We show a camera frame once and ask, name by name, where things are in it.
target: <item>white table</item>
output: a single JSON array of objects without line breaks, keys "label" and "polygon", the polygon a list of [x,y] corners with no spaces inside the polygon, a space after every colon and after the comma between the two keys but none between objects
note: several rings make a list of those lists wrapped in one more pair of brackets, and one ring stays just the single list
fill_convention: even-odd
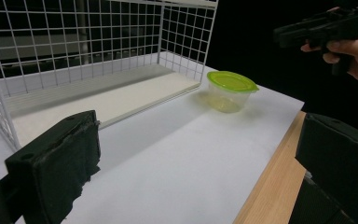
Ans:
[{"label": "white table", "polygon": [[[224,114],[206,81],[100,130],[101,171],[63,223],[232,223],[303,102],[258,86]],[[0,137],[0,178],[11,153]]]}]

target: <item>clear plastic container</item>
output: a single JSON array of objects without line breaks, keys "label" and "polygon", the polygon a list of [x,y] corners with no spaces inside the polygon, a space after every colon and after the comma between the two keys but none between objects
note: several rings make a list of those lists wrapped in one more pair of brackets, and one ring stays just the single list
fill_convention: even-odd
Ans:
[{"label": "clear plastic container", "polygon": [[214,71],[207,74],[209,80],[209,105],[224,113],[238,112],[245,106],[251,93],[258,91],[248,77],[228,72]]}]

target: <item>green lid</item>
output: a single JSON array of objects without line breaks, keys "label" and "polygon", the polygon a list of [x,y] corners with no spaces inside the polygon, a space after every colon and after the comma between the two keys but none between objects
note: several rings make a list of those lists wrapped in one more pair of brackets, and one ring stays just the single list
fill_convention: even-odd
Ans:
[{"label": "green lid", "polygon": [[258,91],[257,86],[251,79],[236,73],[228,71],[215,71],[209,72],[207,77],[214,85],[227,91]]}]

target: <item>wooden surface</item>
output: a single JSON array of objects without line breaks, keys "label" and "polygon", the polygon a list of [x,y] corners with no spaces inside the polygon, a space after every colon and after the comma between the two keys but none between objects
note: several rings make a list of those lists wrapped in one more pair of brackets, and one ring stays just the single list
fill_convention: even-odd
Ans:
[{"label": "wooden surface", "polygon": [[300,111],[238,213],[234,224],[288,223],[306,172],[295,159],[304,118],[305,113]]}]

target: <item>black object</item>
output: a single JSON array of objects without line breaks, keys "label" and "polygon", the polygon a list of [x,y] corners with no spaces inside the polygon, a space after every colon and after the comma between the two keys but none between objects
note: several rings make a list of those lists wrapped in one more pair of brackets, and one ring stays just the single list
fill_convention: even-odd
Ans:
[{"label": "black object", "polygon": [[82,187],[100,169],[95,111],[61,120],[5,160],[0,180],[0,224],[61,223]]},{"label": "black object", "polygon": [[[321,53],[328,52],[326,44],[331,40],[358,39],[358,1],[336,1],[339,8],[315,14],[301,22],[274,29],[274,42],[281,48],[302,46],[307,41],[312,48],[321,47]],[[332,75],[345,74],[352,56],[340,55],[340,61],[333,64]]]},{"label": "black object", "polygon": [[309,113],[296,159],[311,178],[303,181],[290,223],[358,223],[358,130]]}]

